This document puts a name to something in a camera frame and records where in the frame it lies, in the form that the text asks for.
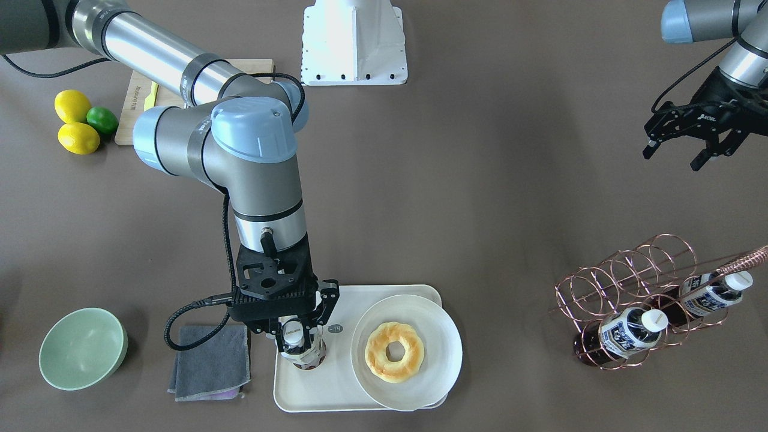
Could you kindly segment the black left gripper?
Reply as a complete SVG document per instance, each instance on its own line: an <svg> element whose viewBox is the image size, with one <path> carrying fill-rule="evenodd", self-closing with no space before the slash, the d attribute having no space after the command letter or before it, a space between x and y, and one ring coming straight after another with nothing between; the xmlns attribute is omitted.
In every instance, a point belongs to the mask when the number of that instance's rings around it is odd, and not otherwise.
<svg viewBox="0 0 768 432"><path fill-rule="evenodd" d="M649 140L642 156L650 159L663 142L680 136L705 140L705 148L689 164L695 172L711 158L732 156L747 133L766 136L766 96L766 80L751 88L728 79L717 68L688 104L675 106L666 101L653 114L644 126ZM719 139L719 134L728 131Z"/></svg>

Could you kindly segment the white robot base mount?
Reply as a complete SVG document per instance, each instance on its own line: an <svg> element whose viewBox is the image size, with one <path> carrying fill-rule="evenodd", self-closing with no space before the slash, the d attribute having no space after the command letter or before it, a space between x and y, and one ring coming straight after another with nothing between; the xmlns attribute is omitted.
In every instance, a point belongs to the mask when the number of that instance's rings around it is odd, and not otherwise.
<svg viewBox="0 0 768 432"><path fill-rule="evenodd" d="M401 9L390 1L316 1L304 9L307 86L402 85L409 77Z"/></svg>

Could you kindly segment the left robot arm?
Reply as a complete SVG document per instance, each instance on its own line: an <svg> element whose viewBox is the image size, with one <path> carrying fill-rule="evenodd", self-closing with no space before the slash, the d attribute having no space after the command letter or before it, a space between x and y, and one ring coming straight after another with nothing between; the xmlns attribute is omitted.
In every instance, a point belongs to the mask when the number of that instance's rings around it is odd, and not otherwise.
<svg viewBox="0 0 768 432"><path fill-rule="evenodd" d="M765 1L670 1L661 17L670 44L727 39L724 58L686 104L656 100L644 130L650 159L663 142L696 137L705 147L691 161L731 156L750 134L767 134L767 6Z"/></svg>

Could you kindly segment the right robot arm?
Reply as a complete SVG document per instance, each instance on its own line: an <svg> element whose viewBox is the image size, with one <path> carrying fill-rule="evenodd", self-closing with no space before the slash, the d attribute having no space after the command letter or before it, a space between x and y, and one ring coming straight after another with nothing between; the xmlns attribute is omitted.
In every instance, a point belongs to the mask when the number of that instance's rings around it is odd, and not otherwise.
<svg viewBox="0 0 768 432"><path fill-rule="evenodd" d="M295 134L307 120L290 76L265 84L132 11L124 1L3 1L2 54L75 47L123 63L178 95L133 128L148 166L219 190L234 213L239 253L231 292L184 307L225 304L228 317L271 335L296 360L321 346L318 326L338 283L311 267Z"/></svg>

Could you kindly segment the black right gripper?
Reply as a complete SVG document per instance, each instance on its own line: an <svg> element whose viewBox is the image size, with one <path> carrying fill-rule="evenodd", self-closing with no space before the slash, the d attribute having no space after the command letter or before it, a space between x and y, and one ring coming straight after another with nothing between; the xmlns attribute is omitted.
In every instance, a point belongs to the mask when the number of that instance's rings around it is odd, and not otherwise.
<svg viewBox="0 0 768 432"><path fill-rule="evenodd" d="M338 281L335 279L317 280L311 262L309 235L307 233L291 248L282 250L282 269L292 286L304 285L309 300L316 300L315 294L319 292L319 306L315 306L314 310L304 314L304 350L309 350L311 347L310 330L328 322L340 297ZM278 353L284 353L285 348L283 324L283 322L267 322L264 328L264 334L276 344Z"/></svg>

